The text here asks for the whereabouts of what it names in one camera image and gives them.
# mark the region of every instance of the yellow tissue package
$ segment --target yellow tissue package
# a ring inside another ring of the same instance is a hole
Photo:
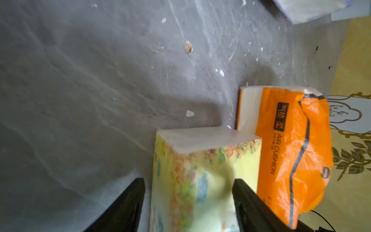
[[[228,127],[159,130],[150,232],[239,231],[235,178],[257,190],[261,138]]]

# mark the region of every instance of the black logo label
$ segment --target black logo label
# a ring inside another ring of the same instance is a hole
[[[289,104],[279,102],[277,106],[277,113],[276,113],[276,121],[273,127],[274,130],[284,132],[285,131],[285,124],[286,124],[286,117],[287,111],[289,110]]]
[[[322,178],[327,179],[328,177],[330,177],[330,169],[328,167],[324,167],[322,171]]]

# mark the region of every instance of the leaf pattern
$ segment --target leaf pattern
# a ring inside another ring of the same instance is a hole
[[[219,153],[219,164],[222,164],[226,161],[226,157],[223,153]]]
[[[346,161],[350,161],[352,159],[350,153],[343,149],[341,149],[341,157]]]
[[[371,148],[371,140],[364,140],[363,141],[367,147]]]
[[[334,163],[337,163],[337,162],[339,162],[340,161],[340,158],[339,157],[336,157],[336,156],[334,156]]]
[[[335,147],[332,148],[332,154],[333,154],[334,156],[340,157],[340,156],[339,156],[339,152],[338,152],[338,150],[336,150]]]
[[[348,165],[349,163],[342,161],[336,166],[336,169],[346,169]]]
[[[366,149],[366,147],[365,147],[363,144],[361,144],[361,143],[352,142],[352,144],[353,144],[354,146],[356,146],[356,147]]]
[[[363,172],[365,168],[360,165],[352,165],[349,167],[349,174],[358,174]]]
[[[360,148],[356,148],[356,149],[354,149],[354,151],[357,152],[357,153],[360,153],[360,154],[366,154],[365,150],[360,149]]]
[[[339,156],[339,152],[333,147],[333,160],[334,163],[338,163],[341,160],[344,160],[338,164],[334,164],[336,169],[343,170],[338,178],[338,181],[342,178],[346,170],[348,170],[348,174],[359,174],[365,170],[365,165],[370,164],[370,159],[365,159],[363,154],[368,154],[371,157],[371,140],[364,140],[363,141],[366,146],[361,143],[352,142],[352,144],[357,147],[351,153],[341,149],[341,153]]]

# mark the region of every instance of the gray stripe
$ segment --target gray stripe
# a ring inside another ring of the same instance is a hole
[[[307,126],[306,126],[305,140],[304,140],[303,146],[299,151],[299,155],[296,158],[295,164],[292,167],[292,170],[291,170],[291,173],[290,173],[290,220],[289,220],[289,227],[290,228],[292,228],[292,222],[293,222],[293,219],[294,219],[294,190],[293,190],[293,186],[292,186],[292,178],[294,177],[294,174],[295,174],[295,172],[296,172],[296,170],[299,166],[299,163],[300,163],[306,149],[308,148],[309,132],[311,130],[311,122],[309,121],[309,118],[306,114],[305,114],[305,116],[308,119]]]
[[[318,100],[323,100],[325,97],[323,95],[317,96],[315,94],[305,94],[304,98],[317,98]]]

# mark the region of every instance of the orange plastic packaging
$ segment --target orange plastic packaging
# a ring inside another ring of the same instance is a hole
[[[263,139],[258,196],[287,226],[321,201],[333,158],[323,96],[264,88],[256,135]]]

